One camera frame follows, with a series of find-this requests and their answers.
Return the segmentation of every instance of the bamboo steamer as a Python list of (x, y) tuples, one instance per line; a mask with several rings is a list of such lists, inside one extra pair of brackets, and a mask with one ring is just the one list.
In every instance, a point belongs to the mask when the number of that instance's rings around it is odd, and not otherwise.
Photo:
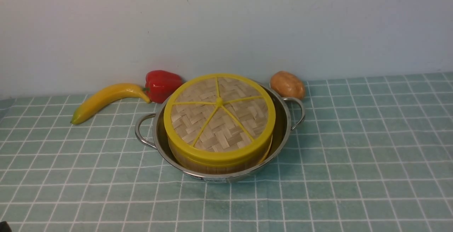
[(266, 159), (275, 107), (265, 89), (248, 78), (208, 74), (179, 87), (163, 119), (170, 150), (183, 167), (227, 174)]

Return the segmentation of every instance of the yellow banana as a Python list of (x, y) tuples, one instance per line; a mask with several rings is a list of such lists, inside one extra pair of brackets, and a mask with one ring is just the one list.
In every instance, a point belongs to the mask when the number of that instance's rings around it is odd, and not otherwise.
[(81, 124), (91, 118), (94, 114), (122, 98), (141, 98), (146, 103), (150, 103), (149, 97), (143, 92), (143, 88), (132, 83), (118, 83), (103, 88), (96, 94), (89, 97), (82, 103), (73, 114), (72, 124)]

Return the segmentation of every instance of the table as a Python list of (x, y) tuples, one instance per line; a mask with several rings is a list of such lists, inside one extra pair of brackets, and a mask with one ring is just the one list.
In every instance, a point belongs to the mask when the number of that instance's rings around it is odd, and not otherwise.
[(306, 121), (234, 184), (183, 176), (139, 143), (134, 124), (158, 104), (125, 98), (71, 125), (87, 95), (2, 100), (0, 220), (14, 232), (450, 232), (453, 73), (305, 84)]

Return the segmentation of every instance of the pot handle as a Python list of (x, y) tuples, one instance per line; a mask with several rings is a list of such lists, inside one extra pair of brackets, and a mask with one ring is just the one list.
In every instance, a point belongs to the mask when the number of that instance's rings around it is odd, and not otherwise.
[(288, 101), (292, 101), (292, 102), (295, 102), (298, 104), (298, 106), (300, 107), (300, 111), (301, 111), (301, 117), (299, 119), (299, 121), (296, 122), (296, 124), (294, 124), (294, 126), (291, 127), (291, 131), (293, 131), (294, 129), (296, 129), (296, 127), (301, 124), (301, 122), (303, 122), (305, 120), (305, 108), (304, 108), (304, 104), (302, 103), (302, 101), (300, 99), (297, 99), (297, 98), (293, 98), (293, 97), (284, 97), (283, 98), (284, 101), (288, 102)]
[(141, 117), (137, 123), (136, 123), (136, 137), (138, 140), (141, 141), (141, 143), (143, 143), (144, 145), (147, 145), (149, 147), (153, 147), (155, 149), (157, 149), (156, 145), (152, 142), (149, 142), (148, 140), (146, 140), (145, 138), (142, 137), (142, 135), (140, 134), (140, 125), (146, 120), (146, 119), (150, 119), (150, 118), (154, 118), (156, 117), (156, 114), (157, 113), (152, 113), (152, 114), (146, 114), (145, 116)]

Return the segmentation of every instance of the yellow center knob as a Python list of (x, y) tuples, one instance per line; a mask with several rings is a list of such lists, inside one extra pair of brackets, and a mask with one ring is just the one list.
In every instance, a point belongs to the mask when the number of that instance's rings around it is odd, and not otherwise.
[(223, 99), (221, 97), (218, 97), (216, 99), (216, 106), (217, 107), (223, 106)]

